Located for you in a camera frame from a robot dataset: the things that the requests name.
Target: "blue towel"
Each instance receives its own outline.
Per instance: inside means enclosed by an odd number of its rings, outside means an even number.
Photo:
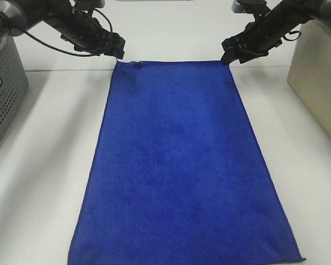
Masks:
[[[68,264],[303,260],[229,68],[118,62]]]

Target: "gray plastic basket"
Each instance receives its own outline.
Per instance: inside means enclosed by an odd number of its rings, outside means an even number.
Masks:
[[[13,121],[27,92],[28,80],[15,42],[0,40],[0,140]]]

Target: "cardboard box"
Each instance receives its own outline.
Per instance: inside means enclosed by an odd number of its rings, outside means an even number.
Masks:
[[[314,20],[301,31],[288,83],[331,137],[331,29]]]

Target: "table surface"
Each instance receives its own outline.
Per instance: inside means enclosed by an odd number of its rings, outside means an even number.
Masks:
[[[278,1],[269,1],[270,7]],[[249,15],[223,0],[107,1],[125,61],[218,60]],[[46,25],[31,31],[70,49]],[[0,143],[0,265],[64,265],[115,59],[82,59],[15,39],[30,88]],[[331,264],[331,140],[287,84],[294,44],[231,65],[304,264]]]

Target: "cable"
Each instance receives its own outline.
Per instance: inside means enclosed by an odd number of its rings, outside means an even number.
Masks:
[[[26,34],[28,37],[32,38],[33,40],[37,41],[38,43],[40,43],[41,45],[48,47],[49,49],[61,52],[63,54],[67,54],[67,55],[71,55],[71,56],[76,56],[76,57],[92,57],[92,56],[99,56],[100,54],[104,53],[104,52],[108,52],[111,48],[111,43],[112,43],[112,35],[113,35],[113,27],[111,25],[110,20],[106,17],[106,15],[104,15],[101,11],[95,9],[99,14],[101,14],[106,21],[108,21],[109,26],[110,26],[110,41],[108,43],[108,46],[106,47],[106,49],[101,50],[101,53],[93,53],[93,54],[75,54],[73,52],[69,52],[69,51],[65,51],[65,50],[61,50],[57,47],[54,47],[52,45],[49,45],[48,43],[45,43],[44,41],[38,39],[37,37],[33,36],[32,34],[30,34],[28,31],[24,30],[24,29],[20,29],[17,27],[14,27],[13,24],[11,23],[11,21],[9,20],[9,18],[2,12],[0,12],[0,20],[8,27],[15,28],[18,29],[19,31],[21,31],[22,33]]]
[[[300,36],[302,35],[302,33],[299,30],[290,31],[290,32],[288,32],[288,34],[290,34],[290,35],[298,34],[298,36],[295,39],[289,39],[289,38],[287,38],[286,35],[284,35],[283,39],[286,40],[286,41],[295,41],[295,40],[299,39]]]

